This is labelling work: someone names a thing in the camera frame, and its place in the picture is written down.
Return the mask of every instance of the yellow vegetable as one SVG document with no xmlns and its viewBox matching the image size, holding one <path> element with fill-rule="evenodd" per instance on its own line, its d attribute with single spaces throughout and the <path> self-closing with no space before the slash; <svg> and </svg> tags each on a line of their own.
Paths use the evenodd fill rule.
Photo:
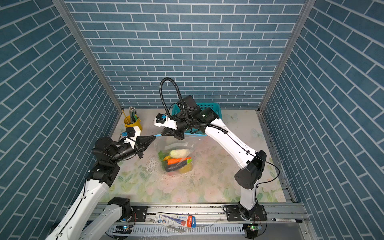
<svg viewBox="0 0 384 240">
<path fill-rule="evenodd" d="M 185 165 L 184 167 L 180 168 L 179 169 L 179 173 L 186 173 L 186 172 L 189 172 L 192 170 L 192 163 L 188 163 L 187 165 Z"/>
<path fill-rule="evenodd" d="M 166 161 L 168 159 L 171 159 L 172 157 L 170 155 L 166 156 L 163 161 Z"/>
<path fill-rule="evenodd" d="M 185 158 L 187 157 L 191 151 L 189 149 L 176 149 L 169 152 L 169 155 L 172 158 Z"/>
</svg>

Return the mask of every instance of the black cable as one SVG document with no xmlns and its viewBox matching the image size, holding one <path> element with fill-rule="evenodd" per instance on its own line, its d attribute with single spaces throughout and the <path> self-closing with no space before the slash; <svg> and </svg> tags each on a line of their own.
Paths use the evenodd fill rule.
<svg viewBox="0 0 384 240">
<path fill-rule="evenodd" d="M 255 156 L 255 155 L 251 154 L 248 150 L 246 150 L 246 149 L 243 148 L 238 142 L 236 142 L 231 136 L 229 136 L 229 138 L 232 139 L 232 141 L 234 141 L 234 142 L 235 142 L 240 148 L 242 148 L 247 154 L 251 155 L 252 157 L 256 157 L 256 158 L 259 159 L 260 161 L 263 161 L 263 162 L 266 162 L 266 163 L 268 163 L 268 164 L 271 164 L 272 166 L 274 166 L 274 167 L 278 170 L 277 176 L 276 176 L 274 179 L 272 179 L 272 180 L 270 180 L 270 181 L 267 181 L 267 182 L 259 182 L 258 184 L 256 184 L 256 188 L 258 187 L 259 184 L 272 182 L 272 181 L 274 181 L 275 179 L 277 179 L 277 178 L 279 177 L 279 175 L 280 175 L 280 169 L 279 169 L 276 165 L 274 165 L 273 163 L 267 162 L 267 161 L 265 161 L 265 160 L 263 160 L 263 159 L 261 159 L 261 158 Z"/>
<path fill-rule="evenodd" d="M 173 86 L 174 86 L 175 89 L 176 89 L 176 93 L 177 93 L 177 96 L 179 97 L 179 100 L 180 100 L 181 105 L 182 105 L 182 106 L 184 105 L 184 101 L 183 101 L 183 98 L 181 97 L 181 93 L 180 93 L 179 87 L 176 85 L 175 81 L 173 81 L 172 78 L 167 78 L 167 77 L 165 77 L 165 78 L 163 78 L 163 79 L 161 80 L 161 82 L 160 82 L 160 86 L 159 86 L 159 93 L 160 93 L 160 100 L 161 100 L 161 103 L 163 104 L 164 109 L 166 110 L 166 114 L 167 114 L 167 116 L 168 116 L 170 119 L 172 119 L 172 120 L 174 120 L 174 121 L 180 120 L 180 118 L 174 118 L 174 117 L 171 116 L 171 114 L 169 113 L 169 110 L 168 110 L 168 108 L 167 108 L 167 105 L 166 105 L 166 103 L 165 103 L 165 101 L 164 101 L 164 96 L 163 96 L 163 84 L 164 84 L 165 81 L 170 81 L 170 82 L 173 84 Z"/>
<path fill-rule="evenodd" d="M 136 155 L 137 155 L 137 152 L 135 152 L 135 155 L 133 155 L 132 157 L 130 157 L 130 158 L 127 158 L 127 159 L 123 159 L 122 161 L 127 161 L 127 160 L 130 160 L 130 159 L 134 158 Z"/>
<path fill-rule="evenodd" d="M 137 147 L 139 147 L 139 144 L 135 140 L 133 140 L 132 138 L 129 138 L 129 137 L 126 137 L 126 138 L 128 138 L 129 140 L 135 142 L 135 145 L 137 145 Z"/>
<path fill-rule="evenodd" d="M 103 152 L 101 152 L 101 151 L 100 151 L 100 153 L 102 153 L 102 154 L 104 154 L 104 155 L 107 155 L 108 157 L 113 157 L 114 159 L 117 159 L 117 160 L 121 161 L 121 159 L 119 159 L 119 158 L 115 158 L 114 156 L 111 156 L 111 155 L 109 155 L 109 154 L 103 153 Z"/>
<path fill-rule="evenodd" d="M 196 129 L 195 131 L 193 131 L 192 132 L 192 129 L 191 129 L 191 131 L 190 131 L 190 134 L 194 134 L 194 133 L 197 133 L 199 130 L 198 129 Z"/>
<path fill-rule="evenodd" d="M 108 237 L 115 238 L 115 237 L 109 235 L 107 232 L 105 232 L 105 234 L 106 234 Z"/>
<path fill-rule="evenodd" d="M 172 103 L 171 106 L 168 108 L 168 111 L 170 111 L 170 109 L 172 108 L 173 105 L 175 105 L 176 103 Z"/>
<path fill-rule="evenodd" d="M 268 226 L 268 217 L 266 218 L 264 231 L 260 235 L 258 235 L 258 237 L 260 237 L 261 235 L 263 235 L 265 233 L 267 226 Z"/>
<path fill-rule="evenodd" d="M 77 207 L 75 208 L 75 210 L 74 210 L 72 216 L 70 217 L 70 219 L 67 221 L 66 224 L 64 224 L 63 228 L 62 228 L 62 229 L 60 230 L 60 232 L 58 233 L 58 235 L 57 235 L 57 237 L 56 237 L 56 240 L 59 238 L 59 235 L 63 232 L 63 230 L 65 229 L 65 227 L 67 226 L 67 224 L 72 220 L 72 218 L 73 218 L 74 214 L 76 213 L 77 209 L 79 208 L 79 206 L 80 206 L 82 200 L 86 198 L 86 197 L 85 197 L 85 184 L 86 184 L 86 183 L 87 183 L 87 180 L 85 179 L 85 182 L 84 182 L 83 197 L 80 199 L 80 202 L 79 202 L 79 204 L 77 205 Z"/>
<path fill-rule="evenodd" d="M 179 87 L 177 86 L 177 84 L 175 83 L 175 81 L 174 81 L 172 78 L 165 77 L 165 78 L 163 78 L 163 79 L 161 80 L 161 82 L 160 82 L 159 92 L 160 92 L 160 100 L 161 100 L 161 103 L 163 104 L 164 109 L 165 109 L 165 111 L 166 111 L 166 113 L 167 113 L 167 116 L 168 116 L 170 119 L 172 119 L 172 120 L 174 120 L 174 121 L 180 120 L 180 118 L 175 118 L 175 117 L 171 116 L 171 114 L 169 113 L 169 110 L 168 110 L 168 108 L 167 108 L 167 105 L 166 105 L 166 103 L 165 103 L 165 101 L 164 101 L 163 89 L 162 89 L 162 88 L 163 88 L 163 84 L 164 84 L 165 81 L 169 81 L 169 82 L 171 82 L 171 83 L 173 84 L 173 86 L 175 87 L 177 96 L 178 96 L 179 99 L 180 99 L 180 105 L 181 105 L 181 109 L 180 109 L 180 110 L 182 111 L 182 113 L 183 113 L 183 115 L 184 115 L 184 120 L 185 120 L 185 122 L 186 122 L 188 125 L 191 125 L 191 126 L 206 126 L 206 127 L 213 127 L 213 128 L 215 128 L 215 129 L 217 129 L 217 130 L 220 130 L 220 131 L 222 131 L 222 132 L 224 132 L 224 133 L 227 133 L 227 132 L 228 132 L 228 131 L 225 130 L 224 128 L 221 128 L 221 127 L 219 127 L 219 126 L 212 125 L 212 124 L 210 124 L 210 123 L 205 123 L 205 122 L 190 122 L 189 119 L 188 119 L 188 116 L 187 116 L 187 114 L 186 114 L 186 112 L 185 112 L 185 110 L 186 110 L 186 109 L 185 109 L 185 103 L 184 103 L 183 97 L 181 96 Z"/>
<path fill-rule="evenodd" d="M 221 208 L 223 209 L 223 212 L 225 212 L 226 214 L 230 214 L 231 211 L 228 211 L 228 210 L 224 209 L 224 207 L 227 208 L 227 206 L 230 206 L 230 205 L 223 205 Z"/>
<path fill-rule="evenodd" d="M 133 222 L 133 226 L 131 226 L 131 228 L 133 228 L 136 225 L 136 212 L 134 213 L 135 213 L 135 221 Z"/>
</svg>

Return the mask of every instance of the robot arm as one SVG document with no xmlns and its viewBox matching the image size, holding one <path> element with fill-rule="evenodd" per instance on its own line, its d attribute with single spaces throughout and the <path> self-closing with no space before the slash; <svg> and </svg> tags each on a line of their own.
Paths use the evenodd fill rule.
<svg viewBox="0 0 384 240">
<path fill-rule="evenodd" d="M 176 88 L 178 97 L 177 106 L 181 109 L 176 116 L 171 116 L 162 97 L 162 85 L 170 81 Z M 165 127 L 163 136 L 174 136 L 177 139 L 184 139 L 184 132 L 191 129 L 199 129 L 203 133 L 216 140 L 236 161 L 240 170 L 235 174 L 235 179 L 241 188 L 239 209 L 241 216 L 252 219 L 258 207 L 255 194 L 256 185 L 261 178 L 266 162 L 266 154 L 260 150 L 255 151 L 242 142 L 213 112 L 210 108 L 201 110 L 192 96 L 182 98 L 176 83 L 170 78 L 164 78 L 160 83 L 160 98 L 166 110 L 166 114 L 158 114 L 155 118 L 155 125 Z"/>
<path fill-rule="evenodd" d="M 126 131 L 132 133 L 132 136 L 119 142 L 112 141 L 110 137 L 96 141 L 92 153 L 97 161 L 89 171 L 79 196 L 47 240 L 98 240 L 114 222 L 132 218 L 129 199 L 114 197 L 104 212 L 83 230 L 93 209 L 116 178 L 120 170 L 117 163 L 135 155 L 142 158 L 143 152 L 156 138 L 139 136 L 140 129 Z"/>
<path fill-rule="evenodd" d="M 161 115 L 160 119 L 164 119 L 165 121 L 160 123 L 157 117 L 155 119 L 155 125 L 159 127 L 165 126 L 165 129 L 163 130 L 164 136 L 172 136 L 172 134 L 175 134 L 174 136 L 177 138 L 183 136 L 183 134 L 180 134 L 181 129 L 177 128 L 176 121 L 165 115 Z M 240 170 L 235 174 L 235 179 L 242 187 L 239 206 L 240 213 L 244 219 L 252 219 L 256 206 L 255 185 L 258 183 L 264 170 L 266 154 L 263 151 L 257 152 L 253 148 L 247 146 L 227 128 L 218 116 L 210 122 L 210 124 L 221 127 L 227 131 L 227 133 L 224 133 L 213 127 L 206 127 L 204 133 L 217 141 L 233 157 L 239 166 Z"/>
</svg>

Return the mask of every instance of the packaged toothbrush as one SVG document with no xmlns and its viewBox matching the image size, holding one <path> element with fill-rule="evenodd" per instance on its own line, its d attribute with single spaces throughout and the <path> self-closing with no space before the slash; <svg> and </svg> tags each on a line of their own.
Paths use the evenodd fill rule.
<svg viewBox="0 0 384 240">
<path fill-rule="evenodd" d="M 156 213 L 155 224 L 174 227 L 196 227 L 196 218 L 192 215 Z"/>
</svg>

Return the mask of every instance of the metal mounting plate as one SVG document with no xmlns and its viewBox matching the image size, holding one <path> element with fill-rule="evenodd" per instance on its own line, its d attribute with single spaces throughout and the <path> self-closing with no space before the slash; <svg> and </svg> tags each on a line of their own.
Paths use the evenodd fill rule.
<svg viewBox="0 0 384 240">
<path fill-rule="evenodd" d="M 147 206 L 132 206 L 133 211 L 136 213 L 136 222 L 145 222 L 147 217 Z"/>
<path fill-rule="evenodd" d="M 196 217 L 199 224 L 213 224 L 215 222 L 228 223 L 223 205 L 237 205 L 234 203 L 146 203 L 131 202 L 131 207 L 148 206 L 145 222 L 136 222 L 137 224 L 153 224 L 153 219 L 158 212 L 170 214 L 189 214 Z M 98 203 L 89 220 L 96 219 L 107 206 L 107 203 Z M 263 203 L 268 218 L 293 218 L 302 219 L 305 222 L 309 217 L 302 203 Z M 242 218 L 238 223 L 248 223 Z"/>
<path fill-rule="evenodd" d="M 244 221 L 244 219 L 240 215 L 239 207 L 237 205 L 226 205 L 225 208 L 227 212 L 228 222 Z M 258 205 L 255 211 L 255 215 L 260 218 L 260 221 L 266 221 L 267 215 L 263 205 Z"/>
</svg>

